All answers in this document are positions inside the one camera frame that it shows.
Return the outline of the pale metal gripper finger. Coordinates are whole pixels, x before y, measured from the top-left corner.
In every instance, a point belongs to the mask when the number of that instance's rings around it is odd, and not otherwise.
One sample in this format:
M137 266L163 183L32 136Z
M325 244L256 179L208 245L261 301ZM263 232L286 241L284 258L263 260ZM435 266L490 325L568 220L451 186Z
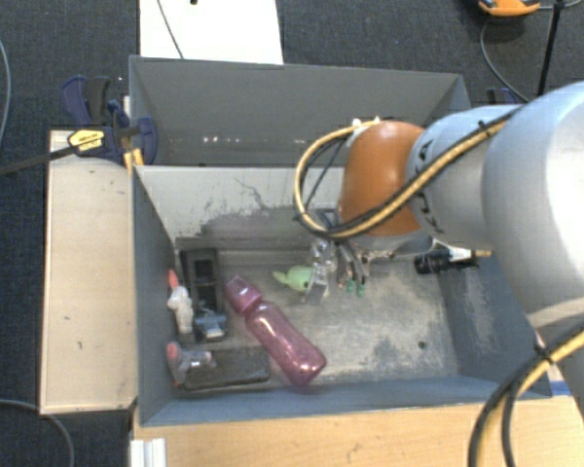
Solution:
M314 279L308 284L301 302L304 305L319 305L329 293L329 283L324 279Z
M334 268L332 243L316 239L311 246L311 263L316 281L327 281Z

